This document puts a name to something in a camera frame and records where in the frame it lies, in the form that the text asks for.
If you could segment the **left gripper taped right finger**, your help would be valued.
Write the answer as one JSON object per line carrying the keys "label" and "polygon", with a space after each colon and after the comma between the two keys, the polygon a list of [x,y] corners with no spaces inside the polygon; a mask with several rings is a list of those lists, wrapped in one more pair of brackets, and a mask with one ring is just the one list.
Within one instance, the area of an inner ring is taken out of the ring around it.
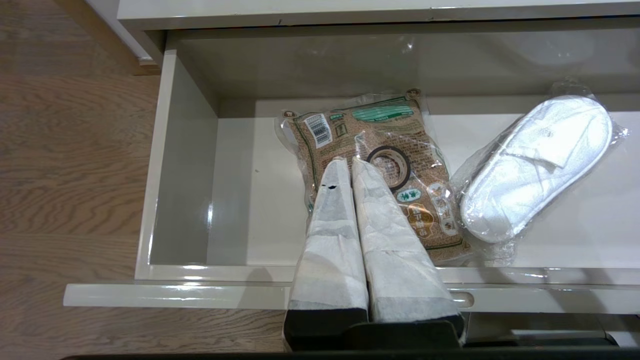
{"label": "left gripper taped right finger", "polygon": [[356,157],[351,171],[373,321],[447,321],[461,343],[464,317],[382,174]]}

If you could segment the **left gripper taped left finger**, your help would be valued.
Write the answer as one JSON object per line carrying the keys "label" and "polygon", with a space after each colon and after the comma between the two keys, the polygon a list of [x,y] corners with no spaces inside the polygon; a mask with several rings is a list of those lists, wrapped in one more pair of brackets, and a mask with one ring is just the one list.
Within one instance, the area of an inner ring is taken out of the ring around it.
{"label": "left gripper taped left finger", "polygon": [[341,350],[369,319],[369,292],[345,158],[327,165],[314,202],[283,322],[288,350]]}

